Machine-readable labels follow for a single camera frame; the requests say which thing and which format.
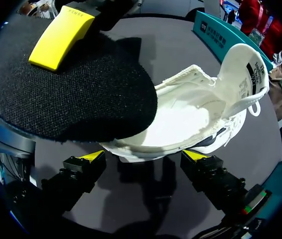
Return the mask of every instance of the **teal sign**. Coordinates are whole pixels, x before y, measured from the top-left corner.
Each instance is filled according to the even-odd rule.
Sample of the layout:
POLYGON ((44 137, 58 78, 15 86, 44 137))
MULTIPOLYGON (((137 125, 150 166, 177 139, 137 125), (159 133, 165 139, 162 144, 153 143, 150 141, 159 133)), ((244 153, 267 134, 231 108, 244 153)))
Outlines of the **teal sign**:
POLYGON ((248 36, 221 19, 198 11, 193 31, 208 45, 220 62, 233 45, 245 43, 261 54, 267 71, 273 68, 268 57, 248 36))

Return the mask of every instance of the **black mesh pad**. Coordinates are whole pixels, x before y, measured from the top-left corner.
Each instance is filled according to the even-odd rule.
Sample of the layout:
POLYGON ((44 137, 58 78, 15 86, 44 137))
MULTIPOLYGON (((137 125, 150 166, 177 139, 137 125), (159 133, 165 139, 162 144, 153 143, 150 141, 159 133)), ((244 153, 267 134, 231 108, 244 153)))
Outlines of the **black mesh pad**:
POLYGON ((99 34, 78 42, 57 73, 28 58, 50 20, 14 15, 0 31, 0 117, 55 141, 110 141, 153 121, 157 98, 145 70, 99 34))

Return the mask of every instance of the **cable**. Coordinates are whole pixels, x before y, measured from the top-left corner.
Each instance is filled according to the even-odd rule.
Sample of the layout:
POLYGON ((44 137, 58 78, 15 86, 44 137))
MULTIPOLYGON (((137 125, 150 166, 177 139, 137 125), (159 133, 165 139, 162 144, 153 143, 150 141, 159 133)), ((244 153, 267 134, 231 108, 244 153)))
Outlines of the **cable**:
POLYGON ((12 178, 21 181, 21 179, 18 178, 18 176, 17 176, 16 174, 12 173, 12 172, 7 168, 7 166, 1 161, 1 159, 0 159, 0 164, 5 167, 5 169, 8 171, 8 173, 10 173, 10 176, 11 176, 12 178))
POLYGON ((13 158, 12 158, 10 155, 7 155, 7 159, 8 159, 8 160, 9 160, 9 158, 12 160, 13 166, 14 166, 14 168, 15 168, 15 170, 16 170, 18 176, 19 176, 19 178, 21 178, 21 175, 20 175, 20 173, 18 172, 18 169, 17 169, 17 167, 16 167, 16 163, 14 162, 13 158))
POLYGON ((13 173, 6 167, 6 165, 3 164, 3 166, 4 166, 5 169, 8 171, 8 173, 10 173, 10 176, 11 176, 12 178, 21 181, 21 179, 18 178, 17 175, 13 174, 13 173))
POLYGON ((13 170, 13 168, 12 168, 12 166, 11 166, 11 164, 10 164, 10 160, 9 160, 9 156, 7 155, 7 162, 8 162, 8 164, 9 164, 9 166, 10 166, 10 169, 14 172, 14 175, 16 176, 16 177, 18 177, 18 178, 20 178, 20 175, 19 175, 19 173, 18 173, 18 170, 17 170, 17 173, 15 173, 15 171, 13 170))

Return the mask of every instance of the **shoe tongue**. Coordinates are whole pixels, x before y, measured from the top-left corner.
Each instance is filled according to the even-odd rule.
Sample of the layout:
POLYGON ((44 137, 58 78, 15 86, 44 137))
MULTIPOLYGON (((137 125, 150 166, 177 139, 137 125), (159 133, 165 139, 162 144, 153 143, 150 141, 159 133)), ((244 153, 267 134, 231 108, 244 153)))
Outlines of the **shoe tongue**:
POLYGON ((269 90, 267 68, 261 55, 246 44, 227 52, 218 78, 224 84, 227 106, 223 117, 231 117, 253 105, 269 90))

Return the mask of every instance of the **white sneaker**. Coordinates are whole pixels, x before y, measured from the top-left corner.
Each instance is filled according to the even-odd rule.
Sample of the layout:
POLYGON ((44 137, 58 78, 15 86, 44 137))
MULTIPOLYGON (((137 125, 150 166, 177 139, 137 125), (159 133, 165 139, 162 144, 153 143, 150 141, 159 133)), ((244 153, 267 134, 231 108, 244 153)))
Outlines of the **white sneaker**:
POLYGON ((217 78, 192 65, 155 88, 158 109, 152 124, 102 147, 127 162, 147 161, 191 148, 225 128, 207 150, 214 151, 239 132, 248 107, 253 115, 260 113, 258 100, 269 91, 269 78, 261 55, 237 44, 226 54, 217 78))

